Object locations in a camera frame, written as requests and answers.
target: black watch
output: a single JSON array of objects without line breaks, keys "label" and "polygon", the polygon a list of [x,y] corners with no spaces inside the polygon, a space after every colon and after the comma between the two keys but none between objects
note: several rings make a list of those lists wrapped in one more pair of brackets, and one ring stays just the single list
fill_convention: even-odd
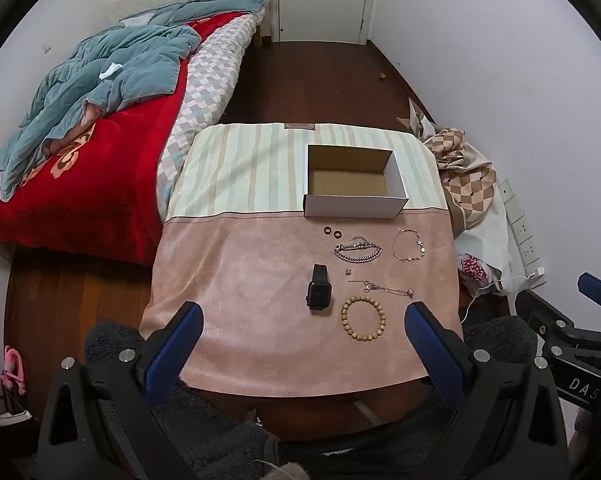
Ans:
[{"label": "black watch", "polygon": [[331,303],[332,284],[327,281],[327,266],[314,265],[305,300],[310,310],[323,310]]}]

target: jewelry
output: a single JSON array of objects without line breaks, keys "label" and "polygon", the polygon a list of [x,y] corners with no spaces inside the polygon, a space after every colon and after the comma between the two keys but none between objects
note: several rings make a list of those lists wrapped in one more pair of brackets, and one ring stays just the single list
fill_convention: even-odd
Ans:
[{"label": "jewelry", "polygon": [[[421,252],[420,256],[410,256],[408,258],[401,258],[400,256],[398,256],[398,254],[396,254],[396,241],[399,239],[399,236],[401,236],[403,233],[416,233],[417,245],[419,246]],[[401,262],[413,262],[416,260],[422,260],[425,256],[425,246],[423,245],[423,240],[421,240],[418,231],[414,231],[413,229],[399,229],[399,234],[397,234],[396,238],[394,238],[394,243],[392,243],[391,247],[394,249],[394,256],[396,256]]]},{"label": "jewelry", "polygon": [[370,290],[384,290],[385,292],[389,292],[390,294],[395,294],[397,296],[409,296],[410,298],[414,297],[414,291],[411,288],[407,290],[400,290],[399,288],[386,288],[384,286],[376,285],[376,283],[368,282],[367,280],[348,280],[349,283],[364,283],[365,284],[365,292],[369,292]]},{"label": "jewelry", "polygon": [[[336,248],[334,249],[334,254],[337,256],[337,258],[340,258],[348,264],[365,264],[381,256],[381,252],[383,251],[383,249],[380,245],[372,244],[362,236],[355,236],[354,238],[350,238],[350,241],[354,240],[362,240],[362,242],[358,242],[355,244],[338,244],[336,246]],[[341,252],[344,251],[360,251],[363,249],[372,248],[375,248],[376,250],[372,254],[366,254],[365,256],[348,256],[347,254],[341,254]]]},{"label": "jewelry", "polygon": [[[349,320],[347,319],[347,311],[349,310],[350,306],[357,301],[366,301],[367,303],[370,303],[378,312],[378,315],[381,318],[381,324],[378,329],[376,329],[376,332],[373,332],[369,335],[360,335],[354,332],[354,329],[350,326]],[[352,339],[356,339],[357,341],[371,341],[372,339],[378,339],[385,331],[386,320],[387,318],[385,316],[385,312],[383,311],[383,308],[380,306],[379,302],[374,301],[369,296],[352,296],[349,298],[349,300],[345,301],[343,308],[341,309],[341,322],[343,323],[343,328],[347,332],[347,335],[351,336]]]}]

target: pillow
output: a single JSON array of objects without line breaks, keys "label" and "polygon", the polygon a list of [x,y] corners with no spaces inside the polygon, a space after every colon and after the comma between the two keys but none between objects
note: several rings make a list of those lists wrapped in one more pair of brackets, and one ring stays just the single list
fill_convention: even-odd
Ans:
[{"label": "pillow", "polygon": [[138,25],[147,25],[149,20],[154,17],[155,12],[145,12],[145,14],[140,14],[138,16],[132,16],[131,18],[125,18],[124,20],[120,20],[120,22],[125,27],[137,27]]}]

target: white cardboard box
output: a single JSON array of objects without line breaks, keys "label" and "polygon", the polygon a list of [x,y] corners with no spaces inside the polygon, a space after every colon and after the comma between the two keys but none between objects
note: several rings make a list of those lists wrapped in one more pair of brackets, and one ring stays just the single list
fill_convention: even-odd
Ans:
[{"label": "white cardboard box", "polygon": [[407,200],[391,150],[307,145],[305,216],[396,218]]}]

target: pink plush toy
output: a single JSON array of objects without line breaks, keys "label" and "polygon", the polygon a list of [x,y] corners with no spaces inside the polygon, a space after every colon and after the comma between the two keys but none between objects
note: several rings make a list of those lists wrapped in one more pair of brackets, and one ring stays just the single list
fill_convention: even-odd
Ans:
[{"label": "pink plush toy", "polygon": [[21,358],[18,350],[8,345],[5,347],[5,366],[3,373],[0,374],[0,382],[7,390],[11,391],[14,387],[12,380],[18,385],[18,395],[24,396],[26,388],[24,387],[23,358]]}]

